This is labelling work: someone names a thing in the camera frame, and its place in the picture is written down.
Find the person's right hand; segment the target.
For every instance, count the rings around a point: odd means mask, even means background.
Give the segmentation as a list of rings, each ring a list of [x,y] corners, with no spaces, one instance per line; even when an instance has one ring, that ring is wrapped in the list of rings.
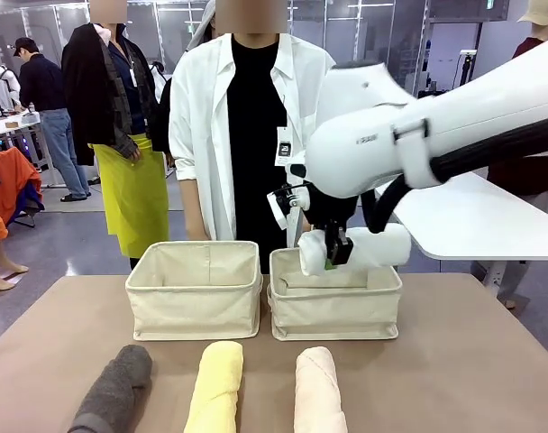
[[[185,215],[185,224],[189,241],[211,240],[211,236],[206,232],[204,220],[200,215]]]

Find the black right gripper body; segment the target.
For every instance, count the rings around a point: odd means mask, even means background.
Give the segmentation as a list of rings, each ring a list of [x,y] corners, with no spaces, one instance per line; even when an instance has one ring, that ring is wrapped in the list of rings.
[[[313,230],[345,232],[348,220],[354,215],[358,197],[334,198],[324,194],[314,184],[306,186],[309,194],[309,208],[306,220]]]

